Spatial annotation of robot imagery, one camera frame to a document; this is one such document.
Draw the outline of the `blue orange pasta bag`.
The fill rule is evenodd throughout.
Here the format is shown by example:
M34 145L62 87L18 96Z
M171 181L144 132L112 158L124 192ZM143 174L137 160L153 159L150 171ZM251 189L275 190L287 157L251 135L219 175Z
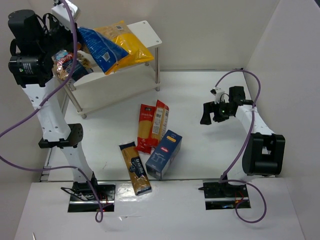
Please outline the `blue orange pasta bag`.
M124 48L101 33L85 27L79 27L77 32L81 50L91 55L105 75L115 72L117 67L130 59L131 55Z

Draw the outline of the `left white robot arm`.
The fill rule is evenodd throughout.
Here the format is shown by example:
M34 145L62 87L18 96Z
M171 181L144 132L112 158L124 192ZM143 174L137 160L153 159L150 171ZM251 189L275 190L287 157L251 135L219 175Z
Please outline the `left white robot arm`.
M82 201L93 200L98 184L82 149L83 127L79 123L66 123L54 94L52 57L61 50L76 51L77 33L67 30L52 16L46 25L44 18L30 9L12 12L8 27L14 35L8 68L31 101L40 122L43 136L39 147L59 148L70 164L74 185L63 191Z

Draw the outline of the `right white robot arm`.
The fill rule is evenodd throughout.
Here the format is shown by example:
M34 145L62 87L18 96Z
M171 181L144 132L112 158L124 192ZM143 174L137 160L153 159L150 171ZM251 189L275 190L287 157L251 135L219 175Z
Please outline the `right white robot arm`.
M242 86L233 86L226 93L219 87L210 91L214 101L203 104L202 125L221 123L231 117L243 126L245 141L221 180L232 185L258 177L277 176L282 171L285 137L272 131L260 116L253 100L247 99Z

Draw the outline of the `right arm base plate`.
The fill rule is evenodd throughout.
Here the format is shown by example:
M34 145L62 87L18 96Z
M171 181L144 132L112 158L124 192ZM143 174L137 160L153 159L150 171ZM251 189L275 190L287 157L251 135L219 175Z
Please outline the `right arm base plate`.
M198 188L204 194L206 210L250 209L251 204L246 185L229 183L204 182Z

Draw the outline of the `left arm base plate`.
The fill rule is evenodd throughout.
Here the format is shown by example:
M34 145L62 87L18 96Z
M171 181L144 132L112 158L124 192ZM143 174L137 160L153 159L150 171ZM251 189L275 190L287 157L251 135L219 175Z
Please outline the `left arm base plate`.
M94 184L96 195L104 212L113 212L115 208L115 184ZM72 187L61 187L69 195L69 213L96 212L100 209L92 189L85 183L74 182Z

